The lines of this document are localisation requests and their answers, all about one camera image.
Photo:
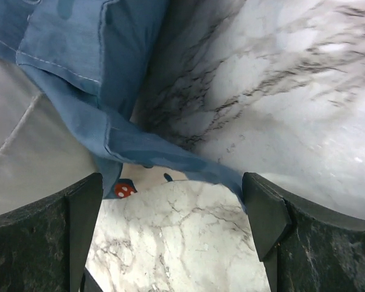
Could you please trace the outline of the blue cartoon print pillowcase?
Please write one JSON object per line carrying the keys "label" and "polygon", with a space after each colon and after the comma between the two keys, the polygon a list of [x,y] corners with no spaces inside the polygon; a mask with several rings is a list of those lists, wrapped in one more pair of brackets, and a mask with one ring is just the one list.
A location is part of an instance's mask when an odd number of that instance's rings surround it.
{"label": "blue cartoon print pillowcase", "polygon": [[50,100],[120,199],[153,184],[195,180],[242,195],[235,171],[146,133],[130,118],[167,1],[0,1],[0,59]]}

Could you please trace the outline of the white pillow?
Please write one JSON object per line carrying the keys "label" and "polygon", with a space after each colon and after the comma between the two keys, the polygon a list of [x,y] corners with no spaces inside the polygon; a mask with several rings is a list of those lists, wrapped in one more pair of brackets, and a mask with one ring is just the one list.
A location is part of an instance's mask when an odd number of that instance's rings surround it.
{"label": "white pillow", "polygon": [[50,100],[19,67],[0,59],[0,215],[96,170]]}

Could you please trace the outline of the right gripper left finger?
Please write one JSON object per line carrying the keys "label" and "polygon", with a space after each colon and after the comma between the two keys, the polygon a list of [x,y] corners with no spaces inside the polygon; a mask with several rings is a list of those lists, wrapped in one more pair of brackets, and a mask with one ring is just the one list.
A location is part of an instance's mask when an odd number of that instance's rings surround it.
{"label": "right gripper left finger", "polygon": [[0,215],[0,291],[100,291],[86,269],[102,202],[93,173]]}

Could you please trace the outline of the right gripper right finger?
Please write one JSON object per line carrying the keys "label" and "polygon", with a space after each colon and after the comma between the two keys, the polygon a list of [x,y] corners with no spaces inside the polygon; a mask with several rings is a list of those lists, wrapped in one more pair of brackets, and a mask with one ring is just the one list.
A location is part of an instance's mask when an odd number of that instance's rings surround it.
{"label": "right gripper right finger", "polygon": [[365,220],[301,198],[256,173],[243,196],[271,291],[365,291]]}

